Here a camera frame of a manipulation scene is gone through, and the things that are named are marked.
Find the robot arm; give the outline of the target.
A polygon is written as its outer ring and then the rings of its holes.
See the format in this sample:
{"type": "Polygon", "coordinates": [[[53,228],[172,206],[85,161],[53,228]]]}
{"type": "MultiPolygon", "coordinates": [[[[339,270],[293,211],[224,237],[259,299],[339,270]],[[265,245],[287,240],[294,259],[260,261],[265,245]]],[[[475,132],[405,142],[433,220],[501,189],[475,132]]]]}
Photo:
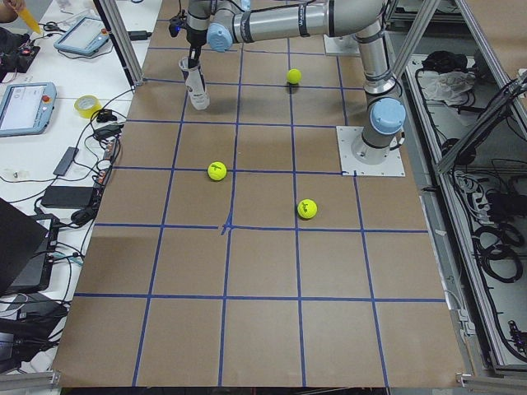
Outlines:
{"type": "Polygon", "coordinates": [[[199,62],[204,45],[224,53],[233,44],[353,35],[366,79],[368,124],[352,143],[352,154],[362,163],[378,165],[406,118],[392,95],[396,76],[388,60],[384,13],[383,1],[307,1],[264,9],[254,9],[248,1],[191,1],[181,15],[189,55],[179,62],[191,103],[197,110],[210,103],[199,62]]]}

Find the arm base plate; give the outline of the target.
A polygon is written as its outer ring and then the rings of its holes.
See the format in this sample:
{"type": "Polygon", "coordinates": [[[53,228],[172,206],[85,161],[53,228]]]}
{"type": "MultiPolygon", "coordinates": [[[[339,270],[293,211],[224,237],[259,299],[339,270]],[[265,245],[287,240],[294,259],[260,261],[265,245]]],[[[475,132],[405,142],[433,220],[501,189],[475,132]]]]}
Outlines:
{"type": "Polygon", "coordinates": [[[324,35],[324,51],[326,56],[360,57],[358,42],[354,35],[329,37],[324,35]]]}
{"type": "Polygon", "coordinates": [[[373,148],[362,139],[363,127],[337,126],[341,174],[362,177],[404,177],[399,149],[373,148]]]}

